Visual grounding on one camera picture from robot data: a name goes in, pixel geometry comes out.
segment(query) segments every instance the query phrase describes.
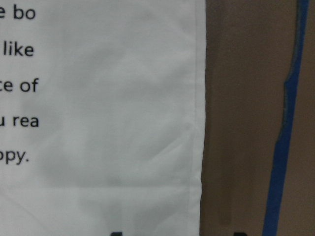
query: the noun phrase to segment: white cloth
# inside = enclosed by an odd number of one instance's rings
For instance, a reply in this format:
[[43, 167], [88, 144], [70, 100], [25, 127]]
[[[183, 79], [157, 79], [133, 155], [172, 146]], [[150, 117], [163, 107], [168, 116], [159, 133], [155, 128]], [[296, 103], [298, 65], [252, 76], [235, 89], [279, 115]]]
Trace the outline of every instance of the white cloth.
[[197, 236], [205, 2], [0, 6], [0, 235]]

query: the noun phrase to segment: brown surface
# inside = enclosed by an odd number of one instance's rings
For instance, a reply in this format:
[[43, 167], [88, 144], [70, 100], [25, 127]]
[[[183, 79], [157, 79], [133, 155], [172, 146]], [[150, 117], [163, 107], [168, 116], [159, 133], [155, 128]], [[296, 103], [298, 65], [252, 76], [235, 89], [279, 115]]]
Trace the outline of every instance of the brown surface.
[[[207, 0], [207, 15], [201, 235], [260, 236], [296, 1]], [[310, 14], [279, 236], [315, 235], [314, 26]]]

